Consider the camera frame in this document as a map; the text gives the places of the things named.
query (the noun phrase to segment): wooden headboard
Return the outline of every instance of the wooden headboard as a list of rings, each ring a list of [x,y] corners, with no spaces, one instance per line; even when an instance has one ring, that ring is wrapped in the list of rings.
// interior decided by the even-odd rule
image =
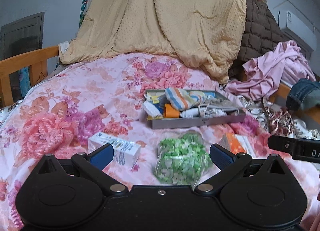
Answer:
[[[24,67],[30,66],[29,77],[31,87],[37,81],[42,80],[48,75],[47,59],[58,56],[58,46],[43,48],[28,53],[13,56],[0,61],[0,97],[2,105],[10,106],[13,104],[9,75]]]

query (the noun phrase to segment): plastic bag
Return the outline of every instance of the plastic bag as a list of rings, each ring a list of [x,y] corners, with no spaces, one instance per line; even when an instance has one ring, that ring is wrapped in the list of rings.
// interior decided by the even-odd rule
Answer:
[[[155,176],[161,183],[194,187],[211,165],[200,134],[166,133],[159,143]]]

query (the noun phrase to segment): orange box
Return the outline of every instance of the orange box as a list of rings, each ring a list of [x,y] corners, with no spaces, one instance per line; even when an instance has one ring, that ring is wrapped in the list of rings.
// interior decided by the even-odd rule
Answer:
[[[253,158],[256,157],[248,138],[243,135],[225,133],[219,145],[234,154],[242,152],[251,155]]]

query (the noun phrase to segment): white box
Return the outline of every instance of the white box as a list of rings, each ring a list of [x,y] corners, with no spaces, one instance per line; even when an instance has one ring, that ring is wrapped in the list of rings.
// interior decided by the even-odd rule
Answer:
[[[103,132],[98,132],[88,139],[88,152],[91,153],[107,143],[113,146],[114,162],[131,168],[135,165],[140,155],[141,146]]]

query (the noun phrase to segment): blue gripper pad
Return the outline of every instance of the blue gripper pad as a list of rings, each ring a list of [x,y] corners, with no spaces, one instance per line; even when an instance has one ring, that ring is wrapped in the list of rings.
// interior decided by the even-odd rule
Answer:
[[[111,144],[105,144],[88,154],[88,159],[92,165],[102,171],[113,160],[113,146]]]
[[[210,147],[210,159],[220,169],[223,170],[237,159],[236,155],[218,144]]]

